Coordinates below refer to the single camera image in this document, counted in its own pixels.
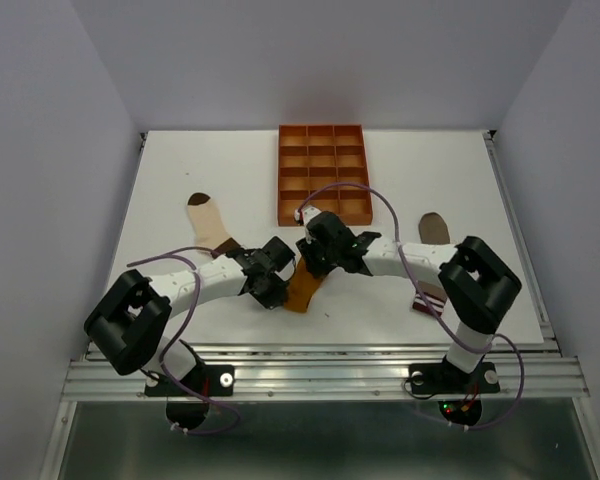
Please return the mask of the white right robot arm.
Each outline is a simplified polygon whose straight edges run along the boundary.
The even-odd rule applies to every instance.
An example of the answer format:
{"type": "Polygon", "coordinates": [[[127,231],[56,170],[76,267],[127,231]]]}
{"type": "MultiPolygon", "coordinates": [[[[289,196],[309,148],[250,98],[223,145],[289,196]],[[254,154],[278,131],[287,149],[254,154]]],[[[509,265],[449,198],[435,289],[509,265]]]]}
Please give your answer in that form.
{"type": "Polygon", "coordinates": [[[459,319],[440,366],[443,384],[462,390],[479,365],[521,291],[517,275],[480,238],[459,244],[402,243],[377,232],[356,235],[333,212],[307,206],[294,214],[305,235],[296,246],[307,270],[321,277],[340,268],[350,274],[411,280],[446,294],[459,319]]]}

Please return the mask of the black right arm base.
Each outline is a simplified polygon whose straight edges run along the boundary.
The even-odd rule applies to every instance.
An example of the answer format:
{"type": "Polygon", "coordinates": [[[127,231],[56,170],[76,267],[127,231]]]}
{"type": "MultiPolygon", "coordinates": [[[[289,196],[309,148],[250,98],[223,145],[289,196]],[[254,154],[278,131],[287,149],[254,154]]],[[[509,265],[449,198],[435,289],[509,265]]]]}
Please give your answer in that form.
{"type": "Polygon", "coordinates": [[[463,427],[475,427],[480,420],[481,394],[501,391],[493,363],[481,361],[472,373],[465,373],[446,359],[410,365],[402,388],[415,400],[438,399],[442,418],[463,427]]]}

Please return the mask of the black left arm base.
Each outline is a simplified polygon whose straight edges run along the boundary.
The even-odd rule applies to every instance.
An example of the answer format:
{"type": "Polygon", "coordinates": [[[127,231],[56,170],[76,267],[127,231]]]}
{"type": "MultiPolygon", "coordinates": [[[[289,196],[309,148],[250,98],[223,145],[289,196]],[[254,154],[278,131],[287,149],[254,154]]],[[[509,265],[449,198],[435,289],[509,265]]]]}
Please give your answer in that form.
{"type": "Polygon", "coordinates": [[[164,373],[144,370],[143,374],[144,395],[167,400],[165,414],[172,431],[186,436],[210,436],[239,425],[238,410],[220,401],[233,395],[233,365],[201,364],[176,382],[164,373]]]}

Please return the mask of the mustard yellow striped sock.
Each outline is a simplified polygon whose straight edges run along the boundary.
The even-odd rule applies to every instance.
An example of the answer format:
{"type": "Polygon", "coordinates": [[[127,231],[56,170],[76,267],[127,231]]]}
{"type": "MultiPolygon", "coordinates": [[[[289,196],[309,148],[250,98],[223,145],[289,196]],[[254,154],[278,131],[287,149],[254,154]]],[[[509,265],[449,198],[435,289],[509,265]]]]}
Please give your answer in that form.
{"type": "Polygon", "coordinates": [[[326,278],[326,274],[314,276],[309,271],[305,259],[301,258],[289,281],[287,299],[283,303],[283,308],[294,313],[305,314],[309,309],[314,294],[326,278]]]}

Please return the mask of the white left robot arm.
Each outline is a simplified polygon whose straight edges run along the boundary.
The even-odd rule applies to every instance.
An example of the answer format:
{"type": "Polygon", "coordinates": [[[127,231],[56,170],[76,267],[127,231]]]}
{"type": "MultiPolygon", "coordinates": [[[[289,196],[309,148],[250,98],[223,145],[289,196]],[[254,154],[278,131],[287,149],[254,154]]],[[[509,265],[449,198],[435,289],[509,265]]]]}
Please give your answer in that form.
{"type": "Polygon", "coordinates": [[[144,276],[121,274],[90,313],[84,331],[115,371],[162,374],[179,393],[195,392],[202,382],[201,361],[179,340],[169,338],[169,320],[218,299],[249,295],[271,310],[287,299],[289,282],[280,273],[295,262],[294,252],[277,236],[263,247],[236,247],[195,266],[189,259],[177,272],[144,276]]]}

